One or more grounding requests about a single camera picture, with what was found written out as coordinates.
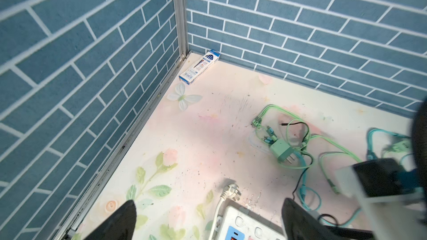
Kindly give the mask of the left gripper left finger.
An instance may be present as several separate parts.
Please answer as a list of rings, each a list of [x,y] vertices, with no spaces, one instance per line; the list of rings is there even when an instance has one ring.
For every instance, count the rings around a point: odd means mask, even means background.
[[[136,228],[136,205],[126,201],[85,240],[131,240]]]

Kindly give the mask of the white three-pin plug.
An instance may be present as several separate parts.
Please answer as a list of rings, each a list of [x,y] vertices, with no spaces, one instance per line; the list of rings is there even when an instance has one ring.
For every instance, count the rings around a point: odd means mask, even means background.
[[[241,197],[241,192],[237,184],[232,183],[223,188],[222,194],[220,195],[220,199],[225,201],[230,199],[232,201],[238,201]]]

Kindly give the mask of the green charger adapter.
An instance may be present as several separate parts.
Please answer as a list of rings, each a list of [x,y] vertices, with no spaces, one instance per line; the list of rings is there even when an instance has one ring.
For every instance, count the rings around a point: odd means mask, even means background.
[[[269,147],[269,150],[280,163],[285,162],[295,152],[295,150],[283,139],[275,141]]]

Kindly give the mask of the blue white small box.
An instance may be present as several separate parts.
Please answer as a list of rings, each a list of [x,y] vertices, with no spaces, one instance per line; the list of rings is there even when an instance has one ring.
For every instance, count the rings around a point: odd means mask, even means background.
[[[209,52],[193,63],[186,71],[180,74],[179,79],[185,84],[191,85],[216,61],[218,61],[220,56],[221,54],[218,51],[209,50]]]

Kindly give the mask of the white power strip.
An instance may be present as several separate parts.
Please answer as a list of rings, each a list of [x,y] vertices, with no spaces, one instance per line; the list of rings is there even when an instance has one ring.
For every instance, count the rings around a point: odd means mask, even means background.
[[[286,240],[281,232],[262,224],[233,206],[227,206],[214,240]]]

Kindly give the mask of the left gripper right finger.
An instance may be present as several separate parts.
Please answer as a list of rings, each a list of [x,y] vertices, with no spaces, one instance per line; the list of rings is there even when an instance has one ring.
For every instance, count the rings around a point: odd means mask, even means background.
[[[288,240],[338,240],[325,226],[291,198],[285,198],[281,209],[282,227]]]

